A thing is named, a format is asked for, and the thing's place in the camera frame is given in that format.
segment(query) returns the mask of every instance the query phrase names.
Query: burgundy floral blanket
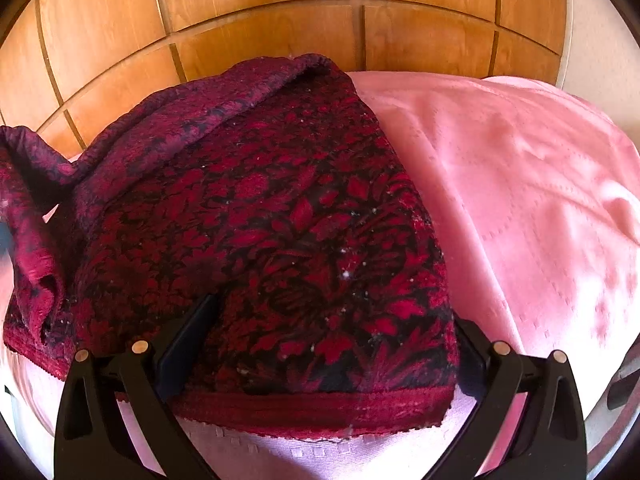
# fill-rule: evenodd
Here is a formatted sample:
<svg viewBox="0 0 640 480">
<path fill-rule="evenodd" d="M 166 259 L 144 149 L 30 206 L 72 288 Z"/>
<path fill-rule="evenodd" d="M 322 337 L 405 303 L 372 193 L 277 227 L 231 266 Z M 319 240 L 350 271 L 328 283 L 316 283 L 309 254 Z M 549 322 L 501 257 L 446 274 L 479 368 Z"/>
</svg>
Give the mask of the burgundy floral blanket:
<svg viewBox="0 0 640 480">
<path fill-rule="evenodd" d="M 74 163 L 0 127 L 0 218 L 4 342 L 60 379 L 77 349 L 122 351 L 223 288 L 177 415 L 318 437 L 438 425 L 450 405 L 459 355 L 429 215 L 324 57 L 156 92 Z"/>
</svg>

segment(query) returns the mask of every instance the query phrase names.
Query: wooden wall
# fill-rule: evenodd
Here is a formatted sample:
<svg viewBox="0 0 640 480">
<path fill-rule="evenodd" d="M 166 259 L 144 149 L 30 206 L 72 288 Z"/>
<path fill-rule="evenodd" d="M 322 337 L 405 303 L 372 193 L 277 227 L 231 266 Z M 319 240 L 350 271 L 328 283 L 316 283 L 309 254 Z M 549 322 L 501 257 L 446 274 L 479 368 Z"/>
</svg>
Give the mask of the wooden wall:
<svg viewBox="0 0 640 480">
<path fill-rule="evenodd" d="M 32 0 L 0 47 L 0 121 L 77 155 L 148 94 L 255 56 L 555 83 L 566 0 Z"/>
</svg>

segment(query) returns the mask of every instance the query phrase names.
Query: pink satin fabric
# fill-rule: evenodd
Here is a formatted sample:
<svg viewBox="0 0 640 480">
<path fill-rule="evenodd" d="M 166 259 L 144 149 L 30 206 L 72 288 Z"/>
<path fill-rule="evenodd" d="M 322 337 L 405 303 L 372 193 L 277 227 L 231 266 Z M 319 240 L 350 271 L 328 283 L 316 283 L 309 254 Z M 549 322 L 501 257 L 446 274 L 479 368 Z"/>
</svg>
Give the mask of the pink satin fabric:
<svg viewBox="0 0 640 480">
<path fill-rule="evenodd" d="M 431 214 L 453 308 L 519 352 L 564 350 L 586 416 L 640 332 L 640 158 L 633 144 L 590 105 L 539 82 L 424 73 L 351 77 Z M 10 274 L 5 260 L 0 320 Z M 15 391 L 52 431 L 62 384 L 5 349 L 0 359 Z M 501 459 L 522 401 L 482 470 Z M 433 465 L 472 405 L 457 392 L 442 428 L 345 442 L 181 424 L 229 480 L 284 473 L 301 480 L 390 473 L 410 479 Z M 154 466 L 129 407 L 121 409 L 145 463 Z"/>
</svg>

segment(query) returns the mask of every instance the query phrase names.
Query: pink bedsheet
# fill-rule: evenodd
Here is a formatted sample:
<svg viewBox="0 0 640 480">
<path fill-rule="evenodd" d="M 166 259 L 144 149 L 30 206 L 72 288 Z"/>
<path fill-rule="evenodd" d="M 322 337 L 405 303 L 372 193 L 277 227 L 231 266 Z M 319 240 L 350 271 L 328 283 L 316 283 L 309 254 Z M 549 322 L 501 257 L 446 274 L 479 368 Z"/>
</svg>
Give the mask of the pink bedsheet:
<svg viewBox="0 0 640 480">
<path fill-rule="evenodd" d="M 539 82 L 351 77 L 433 218 L 453 308 L 519 352 L 567 352 L 586 416 L 640 333 L 640 158 L 633 144 L 590 105 Z M 4 262 L 1 319 L 7 280 Z M 52 431 L 62 384 L 4 349 L 0 358 Z M 51 394 L 38 394 L 41 388 Z M 443 428 L 346 444 L 183 427 L 225 480 L 249 473 L 271 480 L 285 471 L 300 479 L 382 478 L 399 463 L 403 478 L 421 478 L 471 406 L 458 392 Z M 520 406 L 485 468 L 500 459 Z M 143 449 L 139 438 L 136 444 Z"/>
</svg>

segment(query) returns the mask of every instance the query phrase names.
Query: floral pattern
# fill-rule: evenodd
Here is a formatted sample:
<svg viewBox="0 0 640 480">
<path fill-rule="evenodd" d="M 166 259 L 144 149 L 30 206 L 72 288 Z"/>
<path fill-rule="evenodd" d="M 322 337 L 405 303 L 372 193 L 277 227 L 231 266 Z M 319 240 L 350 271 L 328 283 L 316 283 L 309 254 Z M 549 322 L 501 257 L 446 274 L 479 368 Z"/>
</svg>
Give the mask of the floral pattern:
<svg viewBox="0 0 640 480">
<path fill-rule="evenodd" d="M 156 92 L 73 164 L 2 127 L 0 159 L 17 276 L 4 341 L 50 373 L 219 292 L 179 415 L 288 436 L 442 420 L 459 367 L 444 258 L 330 60 L 260 58 Z"/>
</svg>

